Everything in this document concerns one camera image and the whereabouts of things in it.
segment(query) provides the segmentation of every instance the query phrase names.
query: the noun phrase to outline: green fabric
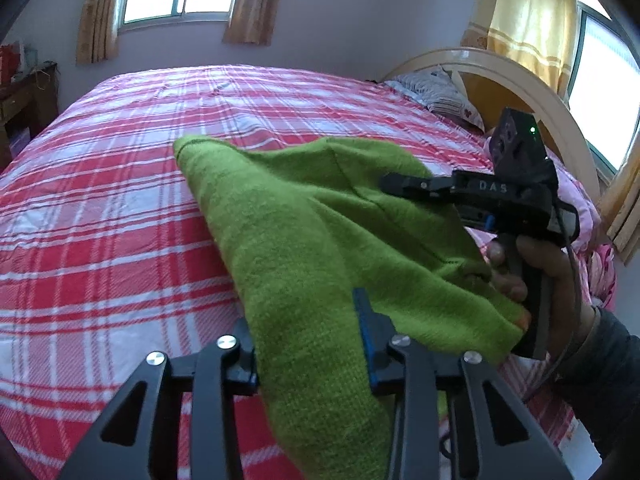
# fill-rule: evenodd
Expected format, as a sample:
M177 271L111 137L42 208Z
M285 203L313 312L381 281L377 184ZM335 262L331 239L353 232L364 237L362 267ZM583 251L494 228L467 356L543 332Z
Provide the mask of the green fabric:
M392 414L369 391L354 287L431 349L496 363L522 336L455 209L378 189L389 171L429 174L399 146L187 136L174 150L244 304L274 436L307 480L385 476Z

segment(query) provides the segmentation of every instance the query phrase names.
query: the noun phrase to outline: wooden desk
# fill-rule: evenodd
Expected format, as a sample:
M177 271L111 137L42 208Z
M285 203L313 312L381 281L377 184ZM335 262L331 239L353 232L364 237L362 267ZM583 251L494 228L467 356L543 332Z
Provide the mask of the wooden desk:
M12 134L28 127L33 139L58 116L56 67L56 63L45 63L0 88L0 172L13 158L9 150Z

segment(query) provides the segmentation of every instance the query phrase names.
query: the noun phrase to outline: silver bolt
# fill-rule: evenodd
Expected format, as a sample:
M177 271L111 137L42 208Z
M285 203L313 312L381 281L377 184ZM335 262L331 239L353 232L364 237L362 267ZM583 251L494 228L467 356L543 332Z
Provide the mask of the silver bolt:
M218 348L222 348L223 350L229 350L230 348L233 348L234 346L236 346L236 342L237 340L235 337L227 334L219 337L216 344L218 345Z
M411 338L404 334L396 334L391 338L391 344L393 346L409 346L411 344Z
M151 352L146 356L146 363L152 366L158 366L164 363L164 354L162 352Z
M482 356L473 350L465 352L464 359L470 365L479 365L482 362Z

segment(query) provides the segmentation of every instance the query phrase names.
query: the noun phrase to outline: curtain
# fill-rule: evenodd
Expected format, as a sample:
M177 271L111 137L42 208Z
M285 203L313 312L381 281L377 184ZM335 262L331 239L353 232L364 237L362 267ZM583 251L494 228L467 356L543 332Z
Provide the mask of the curtain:
M76 63L98 63L118 55L119 0L85 0Z
M576 0L477 0L461 44L513 59L564 99L576 37Z
M234 0L224 43L271 44L279 0Z
M640 135L598 203L607 235L622 260L631 260L640 246Z

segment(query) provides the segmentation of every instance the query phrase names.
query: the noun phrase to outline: plaid bedsheet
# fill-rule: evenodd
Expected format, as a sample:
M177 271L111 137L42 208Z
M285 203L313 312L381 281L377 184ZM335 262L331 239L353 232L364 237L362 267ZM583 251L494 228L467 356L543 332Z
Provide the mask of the plaid bedsheet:
M41 133L0 178L0 425L41 480L145 355L196 352L239 300L174 162L185 134L273 150L322 136L391 140L435 174L490 171L478 139L385 86L297 70L224 66L121 75ZM489 236L474 234L480 246ZM542 366L508 359L522 393ZM560 442L572 418L530 408ZM183 405L188 423L190 406ZM302 478L259 397L236 402L246 477ZM186 441L180 478L187 478Z

